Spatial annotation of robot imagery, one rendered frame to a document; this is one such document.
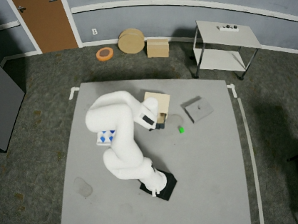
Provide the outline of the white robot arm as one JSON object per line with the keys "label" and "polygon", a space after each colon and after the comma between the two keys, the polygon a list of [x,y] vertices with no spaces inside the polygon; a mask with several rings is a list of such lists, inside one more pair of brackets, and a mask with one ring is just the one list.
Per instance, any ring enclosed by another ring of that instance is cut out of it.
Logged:
{"label": "white robot arm", "polygon": [[86,126],[90,131],[116,130],[111,147],[103,152],[106,168],[117,178],[139,179],[152,191],[153,197],[156,196],[155,192],[159,194],[159,190],[165,187],[167,179],[154,169],[151,159],[143,157],[133,139],[133,131],[134,121],[150,129],[157,123],[157,117],[156,98],[149,97],[140,103],[127,91],[102,95],[86,114]]}

